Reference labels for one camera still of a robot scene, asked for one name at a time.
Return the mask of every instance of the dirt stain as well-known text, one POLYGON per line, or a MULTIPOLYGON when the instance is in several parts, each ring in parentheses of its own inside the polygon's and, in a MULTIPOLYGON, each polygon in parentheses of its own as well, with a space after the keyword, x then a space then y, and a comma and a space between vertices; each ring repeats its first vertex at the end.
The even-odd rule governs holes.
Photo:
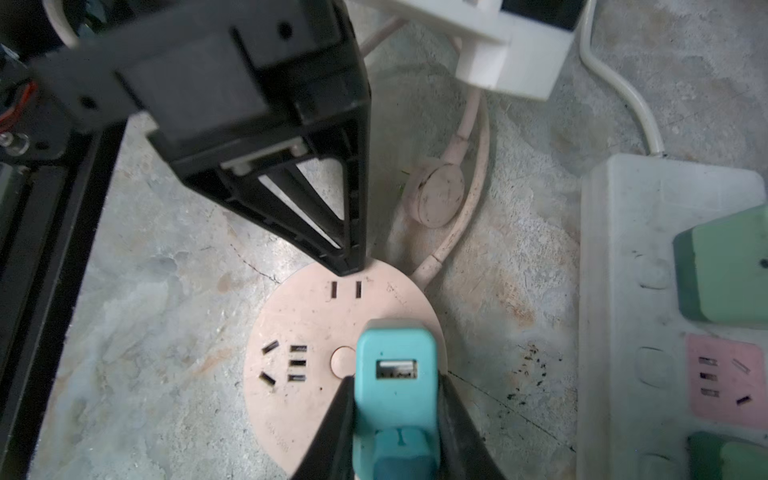
POLYGON ((226 272, 219 279, 219 283, 216 285, 219 293, 226 293, 232 289, 232 272, 226 272))
POLYGON ((576 465, 569 465, 560 477, 561 480, 576 480, 576 465))
POLYGON ((219 364, 221 364, 224 360, 230 358, 232 356, 233 350, 231 348, 221 349, 217 350, 216 352, 211 353, 208 357, 206 357, 205 361, 203 362, 203 365, 200 366, 197 371, 195 371, 195 375, 203 375, 212 369, 216 368, 219 364))
POLYGON ((512 315, 521 329, 532 328, 536 323, 536 312, 531 308, 525 292, 506 275, 502 274, 500 280, 496 297, 502 303, 504 309, 512 315))
POLYGON ((520 376, 521 374, 518 373, 517 370, 507 372, 507 380, 512 388, 518 388, 520 386, 520 376))
POLYGON ((551 135, 551 143, 550 145, 552 148, 554 148, 556 151, 560 152, 561 154, 570 154, 576 149, 576 146, 573 144, 573 142, 566 136, 563 132, 561 132, 556 127, 551 127, 549 129, 549 133, 551 135))
POLYGON ((65 375, 57 377, 53 389, 51 389, 51 396, 48 399, 48 404, 51 408, 48 409, 43 417, 40 432, 52 433, 49 433, 49 435, 40 435, 40 441, 37 448, 37 461, 40 462, 41 465, 50 465, 54 461, 53 458, 57 458, 54 457, 54 455, 61 455, 61 445, 51 441, 51 439, 57 437, 56 433, 61 429, 61 426, 56 419, 56 412, 58 409, 55 408, 55 406, 58 402, 58 397, 67 389, 72 373, 73 370, 70 369, 65 375))

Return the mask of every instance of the white cable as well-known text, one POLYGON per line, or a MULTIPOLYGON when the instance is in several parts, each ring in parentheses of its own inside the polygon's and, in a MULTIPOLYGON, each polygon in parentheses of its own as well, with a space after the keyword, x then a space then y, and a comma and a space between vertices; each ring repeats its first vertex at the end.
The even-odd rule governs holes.
POLYGON ((62 2, 63 0, 43 0, 43 9, 56 35, 64 42, 64 45, 74 48, 80 43, 80 38, 78 38, 69 22, 67 22, 62 2))
POLYGON ((654 118, 654 113, 648 107, 648 103, 646 103, 640 92, 626 78, 611 70, 611 67, 607 66, 592 53, 592 23, 594 22, 594 7, 596 4, 597 0, 587 0, 587 6, 584 9, 581 40, 579 41, 581 61, 595 75, 613 87, 632 107, 645 133, 645 140, 648 143, 650 155, 664 155, 664 141, 661 138, 661 132, 659 131, 659 125, 656 123, 656 118, 654 118))
POLYGON ((400 17, 391 17, 384 22, 384 25, 382 25, 379 30, 373 32, 373 35, 363 40, 360 44, 360 53, 362 56, 367 57, 374 48, 378 47, 381 42, 389 38, 391 34, 398 31, 406 23, 408 23, 408 20, 400 17))
MULTIPOLYGON (((451 43, 458 53, 461 50, 459 43, 454 38, 451 38, 451 43)), ((467 193, 467 199, 464 201, 462 211, 456 217, 451 231, 440 243, 437 250, 426 257, 422 264, 411 273, 411 281, 421 290, 424 290, 442 269, 443 262, 445 262, 445 259, 448 258, 448 255, 467 230, 469 221, 472 219, 472 215, 475 213, 475 209, 480 201, 480 194, 482 194, 485 177, 488 173, 488 158, 491 153, 491 121, 488 118, 488 104, 481 91, 478 95, 478 106, 480 114, 480 139, 475 160, 475 172, 472 175, 472 183, 469 185, 469 193, 467 193)))
MULTIPOLYGON (((368 55, 374 48, 385 41, 391 34, 407 23, 401 18, 390 18, 379 30, 373 33, 360 45, 360 52, 363 57, 368 55)), ((461 45, 457 38, 450 38, 453 48, 457 53, 461 51, 461 45)), ((475 159, 475 172, 472 175, 472 183, 469 186, 467 198, 464 201, 461 212, 456 217, 453 227, 440 246, 431 253, 421 265, 411 274, 410 279, 421 290, 424 290, 429 282, 437 276, 442 269, 442 264, 453 248, 458 243, 464 232, 467 230, 469 221, 475 213, 475 209, 480 201, 485 177, 488 173, 488 158, 491 150, 491 121, 488 118, 488 104, 480 88, 469 88, 467 91, 467 103, 464 106, 462 122, 459 124, 456 133, 451 138, 448 147, 442 155, 444 161, 449 159, 449 163, 461 163, 464 153, 467 150, 468 138, 475 126, 477 113, 480 114, 480 140, 478 143, 478 153, 475 159)), ((402 209, 402 199, 398 205, 398 211, 402 209)))

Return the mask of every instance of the socket hole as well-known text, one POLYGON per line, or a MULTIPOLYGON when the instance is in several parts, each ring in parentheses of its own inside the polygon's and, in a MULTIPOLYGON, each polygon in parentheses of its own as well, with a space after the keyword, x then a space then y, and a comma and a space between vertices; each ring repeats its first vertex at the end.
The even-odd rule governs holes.
POLYGON ((91 97, 88 97, 87 95, 82 95, 80 98, 80 105, 83 106, 85 110, 97 110, 98 105, 96 105, 96 100, 94 100, 91 97))
POLYGON ((271 376, 267 375, 264 372, 261 372, 259 374, 259 378, 262 379, 269 386, 274 386, 275 383, 277 383, 274 378, 272 378, 271 376))
POLYGON ((280 34, 280 38, 283 40, 288 40, 293 37, 293 27, 288 22, 281 22, 277 26, 277 33, 280 34))
POLYGON ((707 358, 706 356, 700 356, 699 363, 702 365, 717 366, 717 360, 707 358))
POLYGON ((261 354, 266 355, 267 353, 271 352, 272 350, 276 349, 280 344, 277 342, 277 340, 272 341, 269 345, 265 346, 261 349, 261 354))
POLYGON ((731 363, 733 364, 733 366, 735 366, 736 368, 741 370, 744 375, 749 375, 750 372, 752 371, 752 370, 750 370, 750 367, 744 365, 742 362, 740 362, 740 361, 738 361, 736 359, 732 359, 731 363))

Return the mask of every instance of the black metal frame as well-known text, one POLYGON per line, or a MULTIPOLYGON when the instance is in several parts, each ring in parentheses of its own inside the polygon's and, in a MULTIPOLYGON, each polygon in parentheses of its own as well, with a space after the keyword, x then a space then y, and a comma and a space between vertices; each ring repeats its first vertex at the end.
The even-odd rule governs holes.
POLYGON ((343 2, 185 2, 32 67, 80 129, 145 109, 158 123, 151 143, 185 185, 337 275, 364 268, 370 90, 343 2), (243 175, 226 168, 296 137, 306 154, 257 155, 243 175), (341 163, 343 219, 296 168, 311 158, 341 163))
POLYGON ((0 243, 0 478, 24 478, 34 453, 123 132, 73 135, 57 165, 20 161, 0 243))

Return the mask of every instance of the concrete floor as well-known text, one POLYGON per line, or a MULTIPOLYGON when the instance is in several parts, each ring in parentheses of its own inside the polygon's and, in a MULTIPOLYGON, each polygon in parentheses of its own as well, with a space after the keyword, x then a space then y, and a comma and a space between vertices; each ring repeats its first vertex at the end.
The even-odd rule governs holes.
MULTIPOLYGON (((350 11, 359 38, 384 18, 350 11)), ((603 0, 594 50, 645 95, 672 156, 766 176, 766 23, 762 0, 603 0)), ((548 102, 491 96, 488 186, 427 290, 452 379, 510 480, 575 478, 579 177, 644 150, 575 50, 548 102)), ((387 212, 458 123, 454 62, 419 25, 367 61, 369 251, 408 273, 444 232, 389 234, 387 212)), ((243 355, 264 300, 310 260, 182 187, 151 127, 128 126, 30 477, 284 478, 250 431, 243 355)))

